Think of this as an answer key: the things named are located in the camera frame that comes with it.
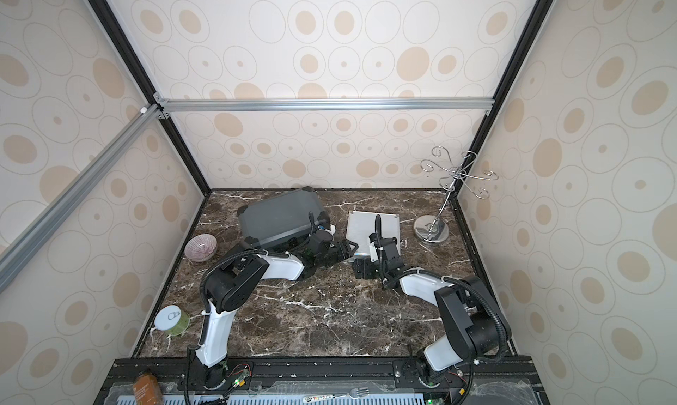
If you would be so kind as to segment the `silver aluminium poker case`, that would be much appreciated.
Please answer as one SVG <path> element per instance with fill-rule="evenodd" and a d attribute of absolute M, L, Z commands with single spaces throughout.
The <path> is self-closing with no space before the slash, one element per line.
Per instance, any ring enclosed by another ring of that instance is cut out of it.
<path fill-rule="evenodd" d="M 349 262 L 353 262 L 356 259 L 370 258 L 370 235 L 376 232 L 375 220 L 377 215 L 375 212 L 349 212 L 346 238 L 359 246 L 354 256 L 348 260 Z M 397 248 L 400 252 L 400 216 L 398 214 L 384 213 L 379 213 L 379 216 L 381 216 L 382 236 L 385 238 L 396 237 L 398 240 Z"/>

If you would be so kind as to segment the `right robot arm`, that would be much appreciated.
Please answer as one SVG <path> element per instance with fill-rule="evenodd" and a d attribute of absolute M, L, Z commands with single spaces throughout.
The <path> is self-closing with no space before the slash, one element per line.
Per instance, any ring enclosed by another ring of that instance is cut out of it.
<path fill-rule="evenodd" d="M 456 364 L 499 362 L 508 352 L 511 328 L 479 278 L 458 279 L 405 264 L 394 237 L 370 235 L 370 258 L 354 262 L 355 276 L 380 279 L 396 290 L 436 306 L 444 335 L 417 353 L 416 373 L 436 386 Z"/>

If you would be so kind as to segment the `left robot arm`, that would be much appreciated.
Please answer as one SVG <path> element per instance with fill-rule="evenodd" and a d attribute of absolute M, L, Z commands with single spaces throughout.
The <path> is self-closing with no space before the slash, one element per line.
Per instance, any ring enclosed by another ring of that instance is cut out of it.
<path fill-rule="evenodd" d="M 220 257 L 200 281 L 204 321 L 199 343 L 192 348 L 206 371 L 207 385 L 215 388 L 222 384 L 215 369 L 226 362 L 234 317 L 260 282 L 305 280 L 319 267 L 352 258 L 358 248 L 356 242 L 316 229 L 276 246 L 264 247 L 247 237 Z"/>

